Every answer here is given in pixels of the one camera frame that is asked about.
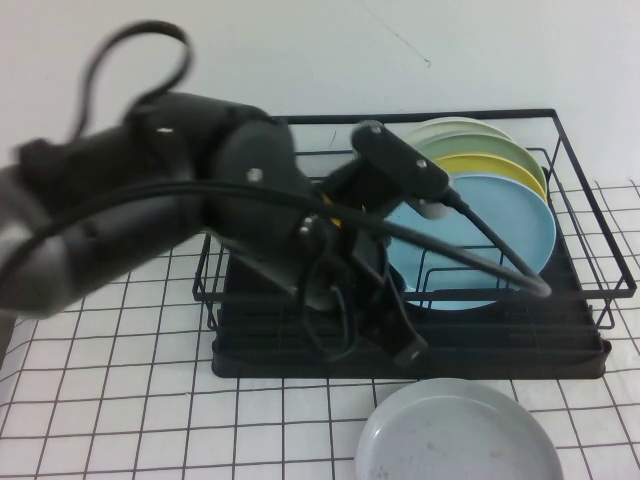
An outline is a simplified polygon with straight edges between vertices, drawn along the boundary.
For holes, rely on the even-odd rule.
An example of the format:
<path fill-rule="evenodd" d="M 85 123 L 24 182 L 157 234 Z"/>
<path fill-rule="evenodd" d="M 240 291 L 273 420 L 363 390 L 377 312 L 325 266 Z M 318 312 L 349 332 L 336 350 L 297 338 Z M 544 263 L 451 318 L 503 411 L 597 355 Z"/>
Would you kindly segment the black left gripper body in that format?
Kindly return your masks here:
<path fill-rule="evenodd" d="M 320 183 L 329 201 L 386 218 L 403 200 L 400 187 L 370 161 L 359 158 L 338 168 Z M 384 283 L 389 271 L 384 248 L 390 242 L 385 234 L 370 233 L 345 226 L 342 250 L 354 267 L 358 281 Z"/>

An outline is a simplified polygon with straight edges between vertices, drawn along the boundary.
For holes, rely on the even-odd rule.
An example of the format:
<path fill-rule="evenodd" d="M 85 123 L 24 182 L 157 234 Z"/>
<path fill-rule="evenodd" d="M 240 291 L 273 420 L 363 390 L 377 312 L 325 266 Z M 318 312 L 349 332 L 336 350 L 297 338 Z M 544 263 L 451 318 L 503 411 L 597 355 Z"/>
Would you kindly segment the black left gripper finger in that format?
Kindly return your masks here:
<path fill-rule="evenodd" d="M 411 324 L 403 299 L 405 282 L 389 269 L 372 301 L 372 342 L 397 366 L 413 366 L 428 351 L 428 343 Z"/>
<path fill-rule="evenodd" d="M 347 283 L 347 297 L 352 307 L 350 325 L 354 338 L 348 342 L 347 352 L 352 353 L 360 343 L 382 349 L 382 332 L 378 321 L 381 317 L 381 295 L 386 275 L 357 273 Z"/>

